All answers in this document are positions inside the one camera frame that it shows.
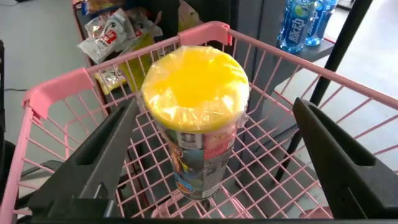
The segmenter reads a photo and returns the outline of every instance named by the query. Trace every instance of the cylindrical container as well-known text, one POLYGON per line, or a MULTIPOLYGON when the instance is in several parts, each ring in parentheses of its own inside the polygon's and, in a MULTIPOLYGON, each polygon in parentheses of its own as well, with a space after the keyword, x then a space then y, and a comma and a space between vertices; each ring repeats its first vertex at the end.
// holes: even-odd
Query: cylindrical container
POLYGON ((308 31, 305 44, 309 46, 318 45, 325 36, 326 26, 331 15, 334 13, 338 0, 319 0, 317 10, 308 31))
POLYGON ((177 187, 190 199, 212 196, 248 103, 243 68, 212 47, 183 46, 151 66, 141 91, 169 145, 177 187))
POLYGON ((303 49, 318 0, 286 0, 285 18, 278 35, 278 47, 297 53, 303 49))

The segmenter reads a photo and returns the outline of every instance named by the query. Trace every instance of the packaged food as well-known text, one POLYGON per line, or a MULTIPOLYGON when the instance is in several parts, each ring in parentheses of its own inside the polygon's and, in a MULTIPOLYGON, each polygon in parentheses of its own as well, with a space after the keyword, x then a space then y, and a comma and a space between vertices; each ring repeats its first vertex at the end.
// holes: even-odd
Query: packaged food
POLYGON ((180 0, 178 8, 178 30, 184 31, 202 24, 199 14, 186 1, 180 0))
POLYGON ((211 197, 243 125, 243 68, 213 47, 183 46, 150 67, 141 92, 169 145, 177 187, 194 200, 211 197))
POLYGON ((110 53, 124 49, 123 43, 134 36, 134 29, 122 9, 106 21, 102 33, 85 39, 78 47, 95 63, 101 63, 110 53))
POLYGON ((126 83, 126 78, 122 71, 117 67, 109 67, 102 69, 95 73, 94 77, 98 80, 101 85, 101 89, 105 95, 108 95, 110 91, 119 87, 120 84, 126 83))
POLYGON ((106 21, 109 19, 110 16, 110 13, 103 13, 85 24, 85 29, 87 31, 88 37, 98 37, 99 35, 101 35, 102 31, 104 30, 106 21))
POLYGON ((83 15, 116 10, 124 5, 125 0, 85 0, 81 4, 83 15))
MULTIPOLYGON (((160 21, 161 16, 161 12, 158 13, 157 19, 154 23, 148 20, 141 21, 142 26, 139 26, 136 23, 135 30, 137 37, 127 42, 125 50, 123 50, 120 55, 128 54, 135 50, 139 50, 154 44, 154 36, 163 35, 162 29, 156 26, 156 24, 160 21)), ((134 58, 128 60, 127 63, 121 63, 119 66, 125 74, 132 74, 134 76, 133 81, 132 77, 130 75, 127 75, 127 79, 130 83, 132 92, 136 92, 141 88, 142 82, 144 81, 145 73, 148 71, 150 65, 152 65, 152 58, 150 54, 141 55, 140 58, 142 63, 139 62, 138 58, 134 58)))

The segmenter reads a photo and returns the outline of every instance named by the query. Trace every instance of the product label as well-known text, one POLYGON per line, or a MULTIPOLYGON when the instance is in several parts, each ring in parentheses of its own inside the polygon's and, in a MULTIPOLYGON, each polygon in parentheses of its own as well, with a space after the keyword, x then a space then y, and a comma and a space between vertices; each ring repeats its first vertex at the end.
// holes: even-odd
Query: product label
POLYGON ((206 134, 181 133, 157 124, 166 138, 178 189, 201 200, 219 188, 233 150, 236 125, 206 134))
POLYGON ((312 22, 311 22, 310 29, 308 30, 307 37, 312 37, 318 30, 318 26, 323 17, 322 10, 323 10, 323 3, 321 1, 318 1, 318 7, 317 7, 317 10, 315 10, 315 12, 313 13, 312 22))
POLYGON ((307 36, 308 23, 313 16, 313 3, 298 3, 290 3, 290 12, 285 15, 285 34, 283 36, 285 36, 288 46, 296 46, 303 43, 307 36))
POLYGON ((330 19, 331 15, 333 14, 333 11, 334 11, 334 9, 327 10, 327 11, 324 11, 322 14, 322 19, 320 19, 319 28, 317 30, 318 31, 317 35, 321 39, 325 35, 326 26, 328 25, 329 19, 330 19))

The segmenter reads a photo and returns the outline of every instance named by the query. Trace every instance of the bottle label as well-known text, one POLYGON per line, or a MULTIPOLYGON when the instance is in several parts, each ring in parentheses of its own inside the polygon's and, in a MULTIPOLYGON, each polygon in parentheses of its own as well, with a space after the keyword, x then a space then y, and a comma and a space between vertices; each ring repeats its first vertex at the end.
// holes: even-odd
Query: bottle label
POLYGON ((306 25, 312 15, 306 5, 292 4, 291 9, 291 22, 287 22, 285 27, 287 31, 286 44, 296 46, 303 40, 303 37, 306 37, 303 33, 308 30, 306 25))

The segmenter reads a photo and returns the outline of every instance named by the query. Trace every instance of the water bottle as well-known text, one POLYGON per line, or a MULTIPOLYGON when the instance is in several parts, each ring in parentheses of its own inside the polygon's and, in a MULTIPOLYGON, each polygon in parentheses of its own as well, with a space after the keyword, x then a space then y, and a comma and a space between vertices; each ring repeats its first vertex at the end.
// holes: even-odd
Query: water bottle
POLYGON ((286 0, 278 47, 289 53, 303 49, 318 0, 286 0))
POLYGON ((309 46, 318 45, 325 35, 331 15, 334 13, 338 0, 319 0, 317 10, 313 15, 313 21, 308 31, 305 44, 309 46))

